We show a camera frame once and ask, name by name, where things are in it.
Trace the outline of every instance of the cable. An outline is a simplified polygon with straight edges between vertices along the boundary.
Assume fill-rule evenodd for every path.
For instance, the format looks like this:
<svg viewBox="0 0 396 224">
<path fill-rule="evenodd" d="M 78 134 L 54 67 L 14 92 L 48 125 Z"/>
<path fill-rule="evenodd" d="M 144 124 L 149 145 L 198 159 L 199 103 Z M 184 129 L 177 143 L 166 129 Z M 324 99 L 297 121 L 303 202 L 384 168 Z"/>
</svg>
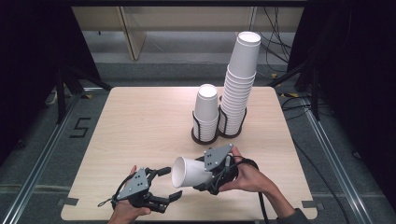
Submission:
<svg viewBox="0 0 396 224">
<path fill-rule="evenodd" d="M 273 50 L 269 49 L 267 46 L 265 46 L 263 43 L 260 43 L 260 45 L 266 50 L 269 51 L 272 55 L 276 56 L 278 59 L 282 60 L 284 63 L 288 63 L 288 61 L 282 57 L 280 57 L 277 53 L 275 53 Z"/>
<path fill-rule="evenodd" d="M 323 174 L 319 171 L 318 167 L 312 162 L 312 160 L 308 157 L 308 155 L 300 148 L 300 146 L 297 144 L 297 142 L 292 138 L 292 141 L 294 145 L 303 153 L 303 155 L 306 157 L 306 159 L 311 163 L 312 167 L 317 171 L 318 175 L 326 185 L 326 187 L 329 189 L 330 193 L 334 197 L 334 199 L 337 201 L 338 205 L 341 208 L 341 211 L 344 215 L 344 218 L 346 219 L 346 223 L 349 224 L 349 218 L 347 217 L 347 211 L 345 210 L 344 206 L 341 204 L 340 200 L 338 199 L 337 195 L 335 195 L 334 190 L 330 187 L 330 184 L 327 182 L 327 180 L 324 178 Z"/>
<path fill-rule="evenodd" d="M 278 25 L 278 22 L 277 22 L 277 16 L 278 16 L 279 7 L 275 7 L 275 23 L 273 23 L 273 21 L 271 20 L 271 17 L 269 16 L 269 14 L 268 14 L 266 8 L 264 7 L 263 9 L 264 9 L 265 15 L 267 16 L 268 21 L 271 23 L 271 27 L 272 27 L 272 29 L 273 29 L 273 32 L 272 32 L 271 37 L 270 37 L 270 39 L 269 39 L 268 47 L 269 47 L 269 44 L 270 44 L 270 43 L 272 43 L 272 42 L 275 43 L 275 42 L 272 40 L 272 36 L 274 35 L 274 36 L 277 38 L 278 44 L 280 45 L 280 47 L 281 47 L 281 49 L 282 49 L 282 52 L 284 53 L 284 55 L 285 55 L 285 57 L 286 57 L 286 61 L 289 61 L 289 56 L 290 56 L 290 54 L 289 54 L 289 52 L 287 51 L 287 49 L 286 49 L 286 44 L 283 43 L 283 41 L 282 41 L 282 39 L 281 39 L 281 37 L 280 37 L 280 33 L 279 33 L 279 25 Z"/>
<path fill-rule="evenodd" d="M 235 159 L 235 158 L 241 158 L 242 160 L 230 165 L 226 169 L 223 169 L 218 175 L 214 176 L 213 178 L 217 178 L 217 177 L 219 177 L 219 178 L 217 179 L 215 186 L 213 186 L 213 183 L 212 183 L 212 187 L 213 188 L 217 189 L 219 187 L 219 181 L 221 180 L 222 176 L 225 173 L 227 173 L 230 169 L 234 168 L 235 166 L 238 166 L 239 164 L 247 163 L 247 164 L 253 166 L 254 168 L 256 168 L 257 170 L 259 170 L 259 166 L 257 165 L 257 163 L 255 161 L 253 161 L 251 159 L 246 159 L 246 158 L 241 157 L 241 156 L 233 156 L 233 159 Z M 268 219 L 268 216 L 267 216 L 267 212 L 265 210 L 264 198 L 262 197 L 262 193 L 258 192 L 258 194 L 259 194 L 260 207 L 262 209 L 262 215 L 264 217 L 264 221 L 265 221 L 266 224 L 269 224 L 270 222 L 269 222 L 269 219 Z"/>
<path fill-rule="evenodd" d="M 261 46 L 262 47 L 264 47 L 264 49 L 265 49 L 265 61 L 267 62 L 267 65 L 268 65 L 268 67 L 270 67 L 272 70 L 274 70 L 274 71 L 276 71 L 276 72 L 287 72 L 287 71 L 279 71 L 279 70 L 277 70 L 277 69 L 275 69 L 275 68 L 273 68 L 269 63 L 268 63 L 268 49 L 269 49 L 269 47 L 270 47 L 270 43 L 271 42 L 268 42 L 268 45 L 265 47 L 264 45 L 262 45 L 261 44 Z M 276 57 L 278 57 L 278 58 L 280 58 L 282 61 L 284 61 L 284 62 L 286 62 L 286 63 L 288 63 L 287 61 L 285 61 L 284 59 L 282 59 L 279 55 L 277 55 L 276 53 L 274 54 Z"/>
<path fill-rule="evenodd" d="M 307 95 L 307 96 L 297 96 L 297 97 L 289 98 L 289 99 L 287 99 L 285 102 L 283 102 L 283 104 L 280 106 L 280 108 L 283 109 L 283 106 L 285 106 L 285 104 L 286 104 L 287 102 L 289 102 L 290 100 L 301 99 L 301 98 L 306 98 L 306 97 L 311 97 L 311 96 Z"/>
<path fill-rule="evenodd" d="M 262 32 L 260 32 L 260 35 L 262 36 L 262 38 L 264 38 L 267 41 L 271 41 L 271 43 L 276 44 L 276 45 L 284 45 L 286 48 L 291 49 L 291 46 L 285 44 L 285 43 L 280 43 L 280 42 L 275 42 L 274 40 L 270 40 L 267 37 L 265 37 L 265 35 L 262 34 Z"/>
<path fill-rule="evenodd" d="M 305 110 L 304 113 L 302 113 L 302 114 L 300 114 L 300 115 L 297 115 L 297 116 L 288 118 L 288 119 L 286 119 L 286 120 L 297 119 L 297 118 L 299 118 L 300 116 L 304 115 L 306 112 L 307 112 L 307 110 Z"/>
</svg>

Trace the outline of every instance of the white paper cup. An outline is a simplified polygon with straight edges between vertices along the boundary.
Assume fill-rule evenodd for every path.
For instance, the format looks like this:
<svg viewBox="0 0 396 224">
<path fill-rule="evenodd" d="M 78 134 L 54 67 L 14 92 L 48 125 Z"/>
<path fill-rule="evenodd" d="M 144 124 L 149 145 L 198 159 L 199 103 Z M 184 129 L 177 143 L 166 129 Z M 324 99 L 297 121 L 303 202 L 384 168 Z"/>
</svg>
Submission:
<svg viewBox="0 0 396 224">
<path fill-rule="evenodd" d="M 246 100 L 250 95 L 250 91 L 247 92 L 240 92 L 240 91 L 232 91 L 232 90 L 225 90 L 223 93 L 223 97 L 227 99 L 231 99 L 234 101 L 244 101 Z"/>
<path fill-rule="evenodd" d="M 239 123 L 237 123 L 237 124 L 229 124 L 227 122 L 227 127 L 225 127 L 225 120 L 221 120 L 220 121 L 220 125 L 219 125 L 219 130 L 222 133 L 225 133 L 225 134 L 228 134 L 228 135 L 233 135 L 233 134 L 238 133 L 241 125 L 242 125 L 242 120 L 239 121 Z"/>
<path fill-rule="evenodd" d="M 253 32 L 238 35 L 229 68 L 238 77 L 251 77 L 256 72 L 261 37 Z"/>
<path fill-rule="evenodd" d="M 249 95 L 251 87 L 237 88 L 237 87 L 232 86 L 230 83 L 225 82 L 224 89 L 227 93 L 233 93 L 233 94 L 240 95 L 240 96 L 246 96 L 246 95 Z"/>
<path fill-rule="evenodd" d="M 242 83 L 242 84 L 253 84 L 254 78 L 256 77 L 257 72 L 254 71 L 254 74 L 250 77 L 239 77 L 237 74 L 230 71 L 230 65 L 227 65 L 226 77 L 231 81 Z"/>
<path fill-rule="evenodd" d="M 218 118 L 208 123 L 200 122 L 199 128 L 197 121 L 196 120 L 193 121 L 194 136 L 203 142 L 208 142 L 214 139 L 216 136 L 217 128 L 218 128 Z"/>
<path fill-rule="evenodd" d="M 194 187 L 206 183 L 212 172 L 205 171 L 202 161 L 178 157 L 172 167 L 172 183 L 175 188 Z"/>
<path fill-rule="evenodd" d="M 203 122 L 212 121 L 219 115 L 218 90 L 211 84 L 202 85 L 196 97 L 194 114 Z"/>
</svg>

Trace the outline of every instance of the human hand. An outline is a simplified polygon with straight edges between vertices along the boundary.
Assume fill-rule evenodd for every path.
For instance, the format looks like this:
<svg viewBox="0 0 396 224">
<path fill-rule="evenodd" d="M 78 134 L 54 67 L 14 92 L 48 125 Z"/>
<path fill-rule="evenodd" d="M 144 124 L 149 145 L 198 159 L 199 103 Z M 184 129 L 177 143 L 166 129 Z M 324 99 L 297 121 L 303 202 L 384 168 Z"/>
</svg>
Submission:
<svg viewBox="0 0 396 224">
<path fill-rule="evenodd" d="M 243 159 L 237 147 L 233 147 L 232 153 L 235 163 Z M 234 181 L 221 186 L 219 191 L 222 192 L 230 189 L 242 189 L 250 192 L 263 193 L 273 206 L 279 218 L 289 217 L 295 212 L 294 208 L 280 192 L 276 184 L 248 163 L 239 164 L 238 177 Z"/>
<path fill-rule="evenodd" d="M 136 171 L 136 166 L 131 170 L 131 174 Z M 151 210 L 147 207 L 135 208 L 128 200 L 119 201 L 114 209 L 113 215 L 111 216 L 108 224 L 129 224 L 140 216 L 148 215 Z"/>
<path fill-rule="evenodd" d="M 240 162 L 243 158 L 237 147 L 233 147 L 232 153 L 235 163 Z M 238 177 L 231 182 L 228 182 L 219 188 L 219 191 L 226 191 L 230 189 L 242 189 L 250 192 L 265 193 L 276 185 L 266 175 L 261 173 L 258 169 L 247 163 L 241 163 L 238 166 Z"/>
</svg>

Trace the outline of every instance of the black panel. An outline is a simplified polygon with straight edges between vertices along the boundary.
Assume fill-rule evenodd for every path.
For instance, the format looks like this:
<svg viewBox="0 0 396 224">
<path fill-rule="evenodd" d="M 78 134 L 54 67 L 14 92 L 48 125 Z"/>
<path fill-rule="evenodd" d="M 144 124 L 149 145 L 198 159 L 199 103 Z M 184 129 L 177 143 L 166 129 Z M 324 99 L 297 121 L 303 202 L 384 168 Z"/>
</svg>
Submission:
<svg viewBox="0 0 396 224">
<path fill-rule="evenodd" d="M 44 107 L 61 67 L 100 78 L 70 7 L 2 1 L 0 30 L 1 164 Z"/>
<path fill-rule="evenodd" d="M 344 15 L 344 22 L 339 22 L 337 41 L 319 67 L 320 87 L 394 210 L 395 8 L 394 1 L 356 3 L 351 13 Z M 305 27 L 315 19 L 315 11 L 309 14 Z"/>
</svg>

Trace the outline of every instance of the paper cup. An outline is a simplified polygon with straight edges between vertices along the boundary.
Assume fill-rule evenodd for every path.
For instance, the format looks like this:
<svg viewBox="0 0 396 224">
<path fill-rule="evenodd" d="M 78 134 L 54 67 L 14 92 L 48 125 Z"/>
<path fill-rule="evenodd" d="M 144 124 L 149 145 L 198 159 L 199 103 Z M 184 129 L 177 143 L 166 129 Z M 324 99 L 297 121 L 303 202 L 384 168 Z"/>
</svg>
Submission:
<svg viewBox="0 0 396 224">
<path fill-rule="evenodd" d="M 256 77 L 257 72 L 255 71 L 251 77 L 239 77 L 230 71 L 230 65 L 227 65 L 227 73 L 226 77 L 231 81 L 242 83 L 242 84 L 253 84 L 254 78 Z"/>
<path fill-rule="evenodd" d="M 194 187 L 206 183 L 212 178 L 212 172 L 205 171 L 202 161 L 178 157 L 172 167 L 172 183 L 175 188 Z"/>
<path fill-rule="evenodd" d="M 218 115 L 218 90 L 210 84 L 202 85 L 196 97 L 194 115 L 203 122 L 214 120 Z"/>
<path fill-rule="evenodd" d="M 230 71 L 238 77 L 251 77 L 256 72 L 261 37 L 253 32 L 238 35 L 230 60 Z"/>
</svg>

